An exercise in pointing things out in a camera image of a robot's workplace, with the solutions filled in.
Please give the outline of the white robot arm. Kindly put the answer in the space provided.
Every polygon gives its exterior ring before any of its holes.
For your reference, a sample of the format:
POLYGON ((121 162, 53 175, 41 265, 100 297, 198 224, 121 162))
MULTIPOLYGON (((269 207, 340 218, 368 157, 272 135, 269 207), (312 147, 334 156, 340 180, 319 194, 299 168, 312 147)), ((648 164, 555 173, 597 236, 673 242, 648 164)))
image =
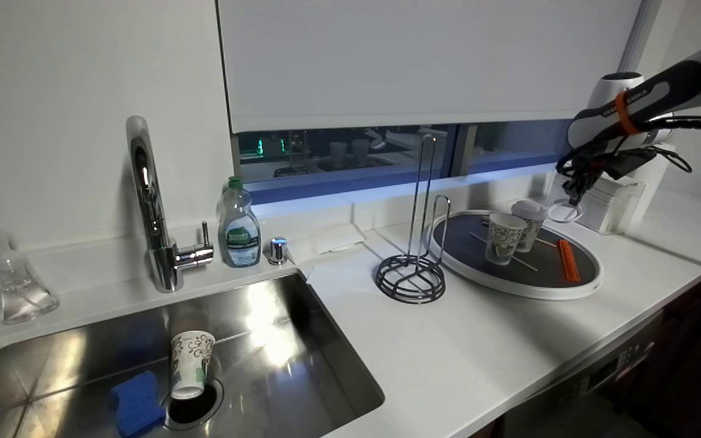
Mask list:
POLYGON ((689 107, 701 107, 701 48, 639 85, 577 111, 568 124, 569 150, 555 164, 564 178, 568 200, 580 203, 600 175, 617 180, 659 156, 658 145, 628 147, 630 135, 701 128, 701 114, 689 114, 689 107))

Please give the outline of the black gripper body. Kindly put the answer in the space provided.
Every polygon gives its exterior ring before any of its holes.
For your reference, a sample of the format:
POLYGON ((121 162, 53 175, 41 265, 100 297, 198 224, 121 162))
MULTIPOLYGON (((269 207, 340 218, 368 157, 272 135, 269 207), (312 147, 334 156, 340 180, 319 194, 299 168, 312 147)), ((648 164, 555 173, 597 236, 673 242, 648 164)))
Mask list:
POLYGON ((628 147, 599 156, 572 150, 557 159, 557 173, 564 175, 563 190, 568 194, 585 194, 600 175, 611 175, 613 180, 617 180, 653 157, 653 147, 628 147))

